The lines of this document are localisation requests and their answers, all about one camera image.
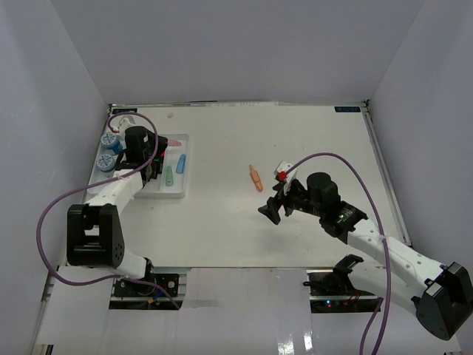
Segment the orange correction tape pen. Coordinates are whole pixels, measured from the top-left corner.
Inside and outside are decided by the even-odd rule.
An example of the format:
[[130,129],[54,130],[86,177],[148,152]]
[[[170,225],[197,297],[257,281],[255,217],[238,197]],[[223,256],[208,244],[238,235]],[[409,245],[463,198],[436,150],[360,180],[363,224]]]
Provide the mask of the orange correction tape pen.
[[258,192],[262,192],[264,187],[263,187],[263,184],[262,184],[262,181],[261,181],[261,178],[259,176],[258,171],[252,165],[249,166],[249,170],[250,170],[251,180],[252,180],[256,190]]

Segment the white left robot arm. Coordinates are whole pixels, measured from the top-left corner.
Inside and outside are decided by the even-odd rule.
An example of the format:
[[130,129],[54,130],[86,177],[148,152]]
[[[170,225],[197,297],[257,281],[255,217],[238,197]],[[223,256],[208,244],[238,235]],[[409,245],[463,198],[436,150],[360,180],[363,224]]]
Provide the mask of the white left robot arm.
[[143,126],[132,126],[125,130],[124,141],[125,148],[109,158],[114,180],[85,204],[74,204],[67,212],[67,261],[72,266],[105,268],[128,277],[138,294],[147,295],[156,286],[151,261],[126,248],[120,215],[162,172],[159,158],[169,140]]

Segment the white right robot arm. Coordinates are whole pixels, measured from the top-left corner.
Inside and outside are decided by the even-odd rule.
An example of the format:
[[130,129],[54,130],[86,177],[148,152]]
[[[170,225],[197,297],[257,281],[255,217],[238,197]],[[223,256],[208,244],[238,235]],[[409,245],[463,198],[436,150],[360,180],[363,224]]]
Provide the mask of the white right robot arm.
[[417,253],[394,237],[385,237],[368,216],[343,201],[331,176],[316,172],[302,185],[293,173],[275,173],[275,195],[258,209],[279,224],[279,210],[294,211],[319,219],[326,234],[369,255],[381,271],[363,264],[361,257],[347,255],[333,272],[335,289],[344,295],[356,289],[391,302],[413,314],[434,337],[451,339],[472,315],[472,281],[459,263],[442,264]]

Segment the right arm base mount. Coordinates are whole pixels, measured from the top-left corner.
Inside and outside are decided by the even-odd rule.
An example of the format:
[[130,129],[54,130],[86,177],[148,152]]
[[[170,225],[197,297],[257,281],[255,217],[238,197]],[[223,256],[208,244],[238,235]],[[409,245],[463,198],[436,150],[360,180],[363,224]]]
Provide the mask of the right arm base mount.
[[312,314],[371,313],[378,298],[354,287],[349,280],[353,269],[364,260],[348,254],[333,268],[307,271],[303,286],[309,289]]

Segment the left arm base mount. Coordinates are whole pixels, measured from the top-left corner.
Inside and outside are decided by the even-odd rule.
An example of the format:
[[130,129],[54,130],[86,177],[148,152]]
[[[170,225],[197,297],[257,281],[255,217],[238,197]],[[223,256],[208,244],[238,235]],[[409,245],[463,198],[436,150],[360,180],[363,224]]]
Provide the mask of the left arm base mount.
[[145,300],[152,303],[170,302],[170,299],[164,294],[162,289],[172,298],[179,294],[180,275],[177,273],[150,274],[150,283],[159,285],[159,288],[153,285],[143,285],[133,283],[129,280],[115,281],[112,289],[112,297],[120,301],[131,301],[132,299]]

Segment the blue correction tape pen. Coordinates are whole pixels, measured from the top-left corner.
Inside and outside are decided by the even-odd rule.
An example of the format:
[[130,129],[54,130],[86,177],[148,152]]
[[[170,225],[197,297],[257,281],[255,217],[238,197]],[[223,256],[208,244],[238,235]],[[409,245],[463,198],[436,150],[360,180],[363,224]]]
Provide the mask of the blue correction tape pen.
[[176,173],[179,175],[183,174],[185,171],[185,168],[186,168],[186,155],[181,154],[177,162]]

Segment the blue jar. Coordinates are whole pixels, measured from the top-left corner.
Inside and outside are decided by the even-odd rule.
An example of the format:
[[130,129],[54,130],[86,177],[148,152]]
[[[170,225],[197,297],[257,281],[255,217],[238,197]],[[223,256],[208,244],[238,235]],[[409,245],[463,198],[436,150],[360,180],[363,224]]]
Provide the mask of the blue jar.
[[111,177],[115,171],[116,160],[113,155],[102,154],[99,155],[95,161],[95,166],[101,174],[107,177]]
[[106,132],[102,134],[100,142],[104,149],[111,150],[116,155],[118,155],[123,150],[120,138],[114,132]]

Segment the pink correction tape pen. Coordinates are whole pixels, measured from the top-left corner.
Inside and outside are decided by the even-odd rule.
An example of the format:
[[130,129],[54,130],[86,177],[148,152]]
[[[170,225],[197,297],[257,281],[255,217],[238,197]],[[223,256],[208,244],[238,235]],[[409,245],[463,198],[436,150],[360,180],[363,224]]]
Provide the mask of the pink correction tape pen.
[[178,147],[178,146],[182,146],[182,143],[180,141],[168,139],[168,146]]

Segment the green correction tape pen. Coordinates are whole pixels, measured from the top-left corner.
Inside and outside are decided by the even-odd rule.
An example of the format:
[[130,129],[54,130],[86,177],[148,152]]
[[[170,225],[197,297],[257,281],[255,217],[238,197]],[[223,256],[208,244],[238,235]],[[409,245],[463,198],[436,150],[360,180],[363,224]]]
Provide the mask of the green correction tape pen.
[[165,170],[165,185],[166,187],[171,187],[174,185],[174,173],[172,166],[167,166]]

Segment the pink black highlighter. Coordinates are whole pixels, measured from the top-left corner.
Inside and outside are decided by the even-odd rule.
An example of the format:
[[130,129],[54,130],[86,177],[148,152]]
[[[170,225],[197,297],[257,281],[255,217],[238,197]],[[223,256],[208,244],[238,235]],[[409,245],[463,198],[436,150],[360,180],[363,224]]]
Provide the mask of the pink black highlighter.
[[159,159],[158,159],[158,161],[157,161],[157,162],[158,162],[157,173],[158,173],[159,175],[161,175],[161,174],[163,173],[163,165],[164,165],[164,158],[165,158],[165,156],[166,156],[166,153],[163,152],[163,153],[160,155],[160,157],[159,157]]

